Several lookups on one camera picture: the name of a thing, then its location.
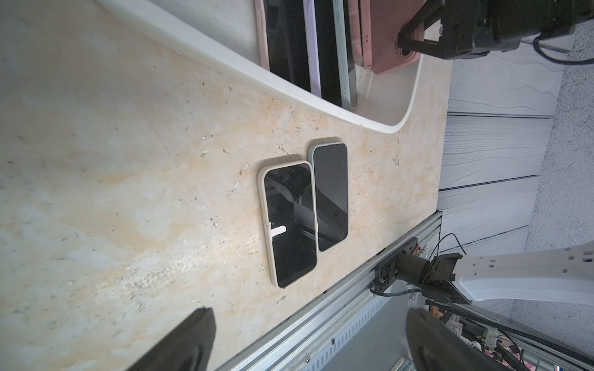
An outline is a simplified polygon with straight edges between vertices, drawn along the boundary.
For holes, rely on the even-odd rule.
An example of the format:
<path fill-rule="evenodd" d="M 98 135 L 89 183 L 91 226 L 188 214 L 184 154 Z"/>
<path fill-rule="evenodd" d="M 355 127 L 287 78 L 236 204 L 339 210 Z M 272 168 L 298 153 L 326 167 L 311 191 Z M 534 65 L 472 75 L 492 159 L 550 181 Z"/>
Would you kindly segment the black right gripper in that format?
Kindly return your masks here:
<path fill-rule="evenodd" d="M 421 36 L 441 18 L 444 52 L 439 41 Z M 531 36 L 549 40 L 569 35 L 592 19 L 592 1 L 431 0 L 402 26 L 396 46 L 446 60 L 473 59 L 517 49 L 522 39 Z"/>

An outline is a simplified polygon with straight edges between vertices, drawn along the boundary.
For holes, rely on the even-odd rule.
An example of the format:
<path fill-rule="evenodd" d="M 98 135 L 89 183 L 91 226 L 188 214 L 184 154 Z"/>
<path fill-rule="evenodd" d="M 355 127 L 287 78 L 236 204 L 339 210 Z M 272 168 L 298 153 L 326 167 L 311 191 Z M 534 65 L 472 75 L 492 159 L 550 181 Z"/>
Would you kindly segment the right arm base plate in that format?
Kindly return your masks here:
<path fill-rule="evenodd" d="M 399 249 L 393 251 L 374 268 L 374 281 L 371 289 L 375 292 L 385 293 L 398 279 L 398 264 L 405 254 L 413 253 L 419 246 L 419 239 L 408 239 Z"/>

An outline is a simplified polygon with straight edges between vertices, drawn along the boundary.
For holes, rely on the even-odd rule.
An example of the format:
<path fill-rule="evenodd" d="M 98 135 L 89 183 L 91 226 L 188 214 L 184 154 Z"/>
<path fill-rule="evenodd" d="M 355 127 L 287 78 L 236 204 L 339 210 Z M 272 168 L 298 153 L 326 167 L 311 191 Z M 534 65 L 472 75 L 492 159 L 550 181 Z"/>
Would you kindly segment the black phone cream case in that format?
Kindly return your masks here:
<path fill-rule="evenodd" d="M 266 166 L 258 173 L 258 192 L 272 283 L 285 289 L 318 265 L 312 165 L 300 160 Z"/>

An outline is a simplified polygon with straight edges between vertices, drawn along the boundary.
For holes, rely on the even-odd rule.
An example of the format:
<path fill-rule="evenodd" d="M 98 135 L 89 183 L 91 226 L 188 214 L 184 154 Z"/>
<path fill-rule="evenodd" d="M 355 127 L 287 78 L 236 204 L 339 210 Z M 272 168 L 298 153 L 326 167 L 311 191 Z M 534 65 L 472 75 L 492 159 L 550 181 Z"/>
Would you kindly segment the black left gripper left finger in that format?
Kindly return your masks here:
<path fill-rule="evenodd" d="M 196 309 L 128 370 L 206 370 L 216 330 L 213 309 Z"/>

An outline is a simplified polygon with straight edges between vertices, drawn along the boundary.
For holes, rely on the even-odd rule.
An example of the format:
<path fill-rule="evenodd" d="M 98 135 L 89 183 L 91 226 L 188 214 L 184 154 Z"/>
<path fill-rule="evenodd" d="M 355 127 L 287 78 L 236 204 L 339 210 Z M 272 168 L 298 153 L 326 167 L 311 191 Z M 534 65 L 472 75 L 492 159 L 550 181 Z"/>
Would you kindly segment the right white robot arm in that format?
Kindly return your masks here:
<path fill-rule="evenodd" d="M 516 49 L 531 37 L 566 36 L 593 17 L 591 1 L 427 1 L 399 31 L 401 49 L 444 60 L 476 59 Z M 375 269 L 372 292 L 388 296 L 394 281 L 440 303 L 468 305 L 490 299 L 523 299 L 591 305 L 593 245 L 499 256 L 464 252 L 433 259 L 410 247 Z"/>

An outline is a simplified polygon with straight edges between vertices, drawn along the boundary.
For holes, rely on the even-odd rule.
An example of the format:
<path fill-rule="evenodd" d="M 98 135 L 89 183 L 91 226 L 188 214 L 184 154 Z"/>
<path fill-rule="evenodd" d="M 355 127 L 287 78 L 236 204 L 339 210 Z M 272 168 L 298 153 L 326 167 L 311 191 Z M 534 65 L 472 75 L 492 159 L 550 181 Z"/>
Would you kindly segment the black phone green case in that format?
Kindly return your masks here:
<path fill-rule="evenodd" d="M 316 186 L 316 214 L 319 251 L 344 241 L 349 233 L 348 150 L 343 142 L 310 147 L 307 159 L 312 165 Z"/>

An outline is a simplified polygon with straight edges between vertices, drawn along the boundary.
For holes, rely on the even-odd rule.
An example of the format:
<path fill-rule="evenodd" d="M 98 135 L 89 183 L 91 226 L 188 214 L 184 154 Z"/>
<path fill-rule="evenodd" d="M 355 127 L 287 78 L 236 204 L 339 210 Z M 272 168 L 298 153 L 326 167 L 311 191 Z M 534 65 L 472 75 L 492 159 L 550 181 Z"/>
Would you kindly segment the black phone pink case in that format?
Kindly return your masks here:
<path fill-rule="evenodd" d="M 407 66 L 420 54 L 397 45 L 402 27 L 424 5 L 418 0 L 361 0 L 360 25 L 364 67 L 374 74 Z"/>

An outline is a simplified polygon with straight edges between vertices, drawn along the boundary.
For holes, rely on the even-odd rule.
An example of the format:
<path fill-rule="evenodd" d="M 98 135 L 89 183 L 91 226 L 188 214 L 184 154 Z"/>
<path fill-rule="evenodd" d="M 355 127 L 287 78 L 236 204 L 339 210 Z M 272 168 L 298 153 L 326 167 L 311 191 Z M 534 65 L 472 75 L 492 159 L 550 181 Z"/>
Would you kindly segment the white plastic storage box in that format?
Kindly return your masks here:
<path fill-rule="evenodd" d="M 261 66 L 253 1 L 103 1 L 101 5 L 125 24 L 192 60 L 351 125 L 394 134 L 411 116 L 422 60 L 380 75 L 359 70 L 360 104 L 349 111 Z"/>

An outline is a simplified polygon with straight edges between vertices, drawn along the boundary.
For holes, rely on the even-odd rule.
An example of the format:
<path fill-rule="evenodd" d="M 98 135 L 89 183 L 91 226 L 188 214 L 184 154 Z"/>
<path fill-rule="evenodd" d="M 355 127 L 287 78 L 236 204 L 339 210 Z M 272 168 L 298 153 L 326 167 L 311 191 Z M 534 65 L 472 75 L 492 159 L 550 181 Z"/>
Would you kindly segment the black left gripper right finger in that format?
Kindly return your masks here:
<path fill-rule="evenodd" d="M 410 309 L 406 338 L 417 370 L 500 370 L 501 365 L 458 336 L 425 309 Z"/>

